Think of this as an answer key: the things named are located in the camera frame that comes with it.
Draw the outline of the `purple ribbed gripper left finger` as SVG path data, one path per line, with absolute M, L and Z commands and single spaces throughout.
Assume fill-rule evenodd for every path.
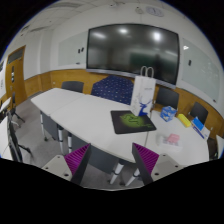
M 81 183 L 90 156 L 90 144 L 87 144 L 65 156 L 65 161 L 72 173 L 72 183 L 76 185 L 79 185 Z

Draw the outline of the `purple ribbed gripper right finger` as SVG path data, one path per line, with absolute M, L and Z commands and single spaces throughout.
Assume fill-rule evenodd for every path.
M 137 143 L 132 144 L 132 154 L 145 185 L 153 182 L 152 171 L 157 163 L 159 155 L 154 151 Z

